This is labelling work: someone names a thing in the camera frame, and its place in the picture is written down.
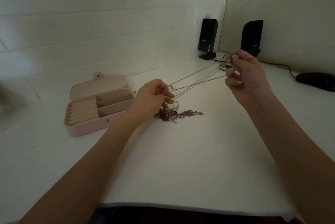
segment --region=black speaker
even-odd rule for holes
[[[202,21],[198,50],[206,52],[206,54],[199,56],[201,59],[210,60],[216,57],[213,49],[217,26],[216,19],[204,19]]]
[[[246,23],[243,27],[241,49],[254,57],[261,52],[259,46],[261,44],[263,23],[263,20],[254,20]]]

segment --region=black mouse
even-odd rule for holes
[[[335,92],[335,76],[329,73],[301,73],[295,78],[297,82],[315,86],[326,91]]]

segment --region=pink jewelry box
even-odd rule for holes
[[[110,126],[134,100],[124,76],[105,78],[100,72],[93,80],[74,85],[66,107],[64,125],[71,136],[81,136]]]

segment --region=hand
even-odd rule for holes
[[[168,86],[160,79],[154,79],[138,90],[128,112],[140,125],[157,114],[163,102],[172,104],[172,98],[174,94],[170,93]]]
[[[237,56],[233,56],[232,64],[240,74],[235,73],[234,68],[229,68],[225,83],[244,108],[274,95],[265,72],[255,57],[238,49]]]

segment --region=white brick wall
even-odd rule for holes
[[[68,93],[95,71],[130,76],[198,56],[226,0],[0,0],[0,81],[14,106]]]

